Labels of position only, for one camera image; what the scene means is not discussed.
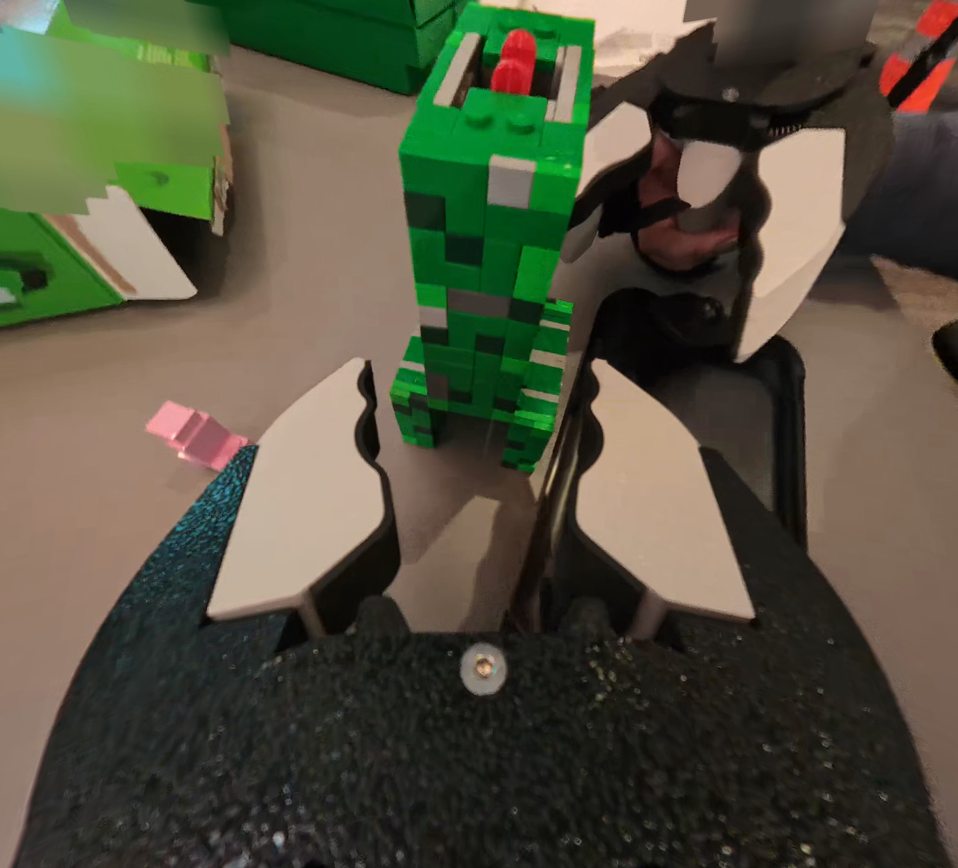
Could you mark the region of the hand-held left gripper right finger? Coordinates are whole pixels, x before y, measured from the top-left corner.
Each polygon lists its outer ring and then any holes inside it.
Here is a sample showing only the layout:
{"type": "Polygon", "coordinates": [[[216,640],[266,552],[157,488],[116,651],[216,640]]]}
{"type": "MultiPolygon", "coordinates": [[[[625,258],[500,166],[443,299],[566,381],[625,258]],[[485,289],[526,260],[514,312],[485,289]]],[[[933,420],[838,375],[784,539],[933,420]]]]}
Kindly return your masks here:
{"type": "Polygon", "coordinates": [[[571,520],[640,588],[627,636],[651,640],[672,611],[755,618],[699,444],[645,389],[602,359],[587,413],[601,431],[571,520]]]}

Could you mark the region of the person's right hand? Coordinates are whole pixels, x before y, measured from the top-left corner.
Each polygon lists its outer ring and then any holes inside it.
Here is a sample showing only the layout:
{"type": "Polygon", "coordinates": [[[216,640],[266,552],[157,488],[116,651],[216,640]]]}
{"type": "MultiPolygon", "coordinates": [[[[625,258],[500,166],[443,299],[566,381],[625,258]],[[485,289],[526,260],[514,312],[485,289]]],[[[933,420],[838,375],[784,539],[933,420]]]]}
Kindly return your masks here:
{"type": "MultiPolygon", "coordinates": [[[[653,130],[653,156],[648,171],[640,178],[637,198],[642,208],[677,198],[680,151],[659,130],[653,130]]],[[[711,229],[685,233],[676,216],[663,218],[638,231],[636,252],[647,263],[666,273],[689,274],[706,268],[737,246],[740,213],[730,209],[711,229]]]]}

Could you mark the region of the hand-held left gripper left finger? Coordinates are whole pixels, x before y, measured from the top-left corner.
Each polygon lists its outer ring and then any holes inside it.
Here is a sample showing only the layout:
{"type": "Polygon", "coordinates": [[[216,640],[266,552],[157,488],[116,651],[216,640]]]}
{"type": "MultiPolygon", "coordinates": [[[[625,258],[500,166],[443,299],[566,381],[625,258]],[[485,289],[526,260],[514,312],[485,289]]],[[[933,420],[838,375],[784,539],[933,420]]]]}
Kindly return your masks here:
{"type": "Polygon", "coordinates": [[[342,635],[399,572],[388,476],[377,461],[370,360],[345,362],[261,436],[206,618],[291,614],[311,637],[342,635]]]}

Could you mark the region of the black chair seat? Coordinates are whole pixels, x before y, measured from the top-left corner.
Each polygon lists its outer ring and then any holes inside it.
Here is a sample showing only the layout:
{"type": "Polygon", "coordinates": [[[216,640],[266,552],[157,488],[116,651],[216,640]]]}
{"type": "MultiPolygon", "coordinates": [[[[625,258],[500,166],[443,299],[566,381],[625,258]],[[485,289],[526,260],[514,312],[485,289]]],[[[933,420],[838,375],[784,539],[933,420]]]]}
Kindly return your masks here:
{"type": "Polygon", "coordinates": [[[944,324],[931,337],[934,354],[954,383],[958,381],[958,322],[944,324]]]}

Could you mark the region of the green lego creeper model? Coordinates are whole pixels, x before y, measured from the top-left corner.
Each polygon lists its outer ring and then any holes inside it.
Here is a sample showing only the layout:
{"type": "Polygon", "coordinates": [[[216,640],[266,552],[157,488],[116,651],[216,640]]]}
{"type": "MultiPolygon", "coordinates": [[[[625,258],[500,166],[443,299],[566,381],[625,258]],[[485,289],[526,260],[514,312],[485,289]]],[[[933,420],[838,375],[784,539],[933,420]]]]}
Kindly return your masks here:
{"type": "Polygon", "coordinates": [[[418,323],[390,390],[402,438],[449,414],[507,430],[531,473],[550,441],[573,304],[550,297],[578,194],[595,24],[469,4],[399,158],[418,323]]]}

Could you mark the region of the green lego set box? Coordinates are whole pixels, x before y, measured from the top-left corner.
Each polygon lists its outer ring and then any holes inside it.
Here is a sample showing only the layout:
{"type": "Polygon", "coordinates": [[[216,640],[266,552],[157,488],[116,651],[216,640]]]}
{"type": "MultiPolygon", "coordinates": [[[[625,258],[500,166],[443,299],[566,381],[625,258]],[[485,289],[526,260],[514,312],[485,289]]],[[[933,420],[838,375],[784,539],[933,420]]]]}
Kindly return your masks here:
{"type": "Polygon", "coordinates": [[[2,0],[2,327],[209,287],[228,53],[186,0],[2,0]]]}

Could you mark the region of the black tray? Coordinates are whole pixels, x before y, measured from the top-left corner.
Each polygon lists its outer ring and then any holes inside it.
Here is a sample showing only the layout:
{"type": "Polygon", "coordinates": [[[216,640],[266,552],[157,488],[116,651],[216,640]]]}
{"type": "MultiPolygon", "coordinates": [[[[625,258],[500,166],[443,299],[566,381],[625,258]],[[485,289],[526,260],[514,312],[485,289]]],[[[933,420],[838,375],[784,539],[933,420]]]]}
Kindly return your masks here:
{"type": "Polygon", "coordinates": [[[746,580],[746,554],[765,529],[806,550],[805,366],[774,336],[743,363],[730,343],[721,303],[695,295],[657,295],[633,287],[603,301],[575,373],[550,459],[533,547],[512,612],[523,628],[553,633],[577,610],[595,610],[627,636],[640,588],[571,520],[583,471],[595,462],[601,431],[587,413],[597,391],[589,363],[607,361],[669,409],[697,440],[748,594],[748,623],[672,611],[653,638],[680,615],[747,625],[759,614],[746,580]]]}

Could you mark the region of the pink lego pig figure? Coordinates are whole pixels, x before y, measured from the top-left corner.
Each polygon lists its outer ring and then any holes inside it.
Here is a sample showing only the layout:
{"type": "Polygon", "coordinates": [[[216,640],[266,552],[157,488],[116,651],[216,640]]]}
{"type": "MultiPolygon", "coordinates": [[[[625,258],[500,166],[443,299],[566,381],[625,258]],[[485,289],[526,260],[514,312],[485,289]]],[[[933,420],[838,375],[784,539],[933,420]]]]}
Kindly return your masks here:
{"type": "Polygon", "coordinates": [[[249,439],[229,431],[208,413],[166,401],[146,424],[177,457],[192,465],[222,471],[249,439]]]}

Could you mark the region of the orange traffic cone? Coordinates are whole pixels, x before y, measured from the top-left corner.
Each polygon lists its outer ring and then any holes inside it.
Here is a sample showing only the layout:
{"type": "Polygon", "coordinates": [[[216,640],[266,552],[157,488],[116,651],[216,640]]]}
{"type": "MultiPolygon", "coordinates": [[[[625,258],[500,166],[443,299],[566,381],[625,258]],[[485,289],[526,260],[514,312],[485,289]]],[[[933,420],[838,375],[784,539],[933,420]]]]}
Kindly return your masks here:
{"type": "Polygon", "coordinates": [[[957,0],[932,0],[914,30],[885,61],[880,91],[893,110],[928,112],[957,59],[957,0]]]}

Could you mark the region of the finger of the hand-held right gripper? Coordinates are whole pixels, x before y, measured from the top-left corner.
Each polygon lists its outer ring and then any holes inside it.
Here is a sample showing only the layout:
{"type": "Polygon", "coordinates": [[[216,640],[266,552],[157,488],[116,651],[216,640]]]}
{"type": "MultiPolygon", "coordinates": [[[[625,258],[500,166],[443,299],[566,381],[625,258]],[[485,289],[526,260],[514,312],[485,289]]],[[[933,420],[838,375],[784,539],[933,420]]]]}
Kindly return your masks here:
{"type": "Polygon", "coordinates": [[[792,318],[844,232],[845,143],[843,130],[804,129],[760,152],[758,178],[769,211],[758,231],[760,265],[736,363],[750,359],[792,318]]]}
{"type": "Polygon", "coordinates": [[[585,135],[581,175],[560,249],[574,263],[595,239],[623,231],[638,212],[637,184],[650,165],[653,130],[645,109],[620,104],[585,135]]]}

